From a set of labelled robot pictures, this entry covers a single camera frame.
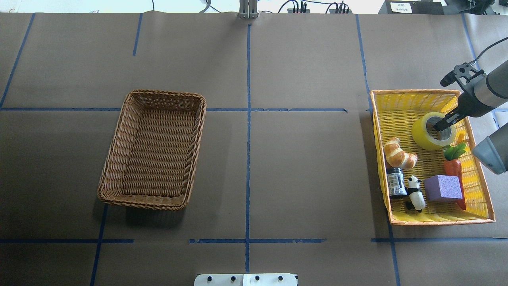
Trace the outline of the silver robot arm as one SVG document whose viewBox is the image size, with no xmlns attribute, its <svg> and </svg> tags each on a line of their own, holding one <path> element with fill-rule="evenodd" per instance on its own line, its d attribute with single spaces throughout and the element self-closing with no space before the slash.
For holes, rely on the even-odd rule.
<svg viewBox="0 0 508 286">
<path fill-rule="evenodd" d="M 452 83 L 458 83 L 463 93 L 458 98 L 457 107 L 433 126 L 436 131 L 443 131 L 467 116 L 479 118 L 506 103 L 508 101 L 508 63 L 502 63 L 490 73 L 476 70 L 469 63 L 457 65 L 440 81 L 443 87 Z M 478 143 L 472 153 L 494 174 L 507 172 L 507 125 L 501 126 Z"/>
</svg>

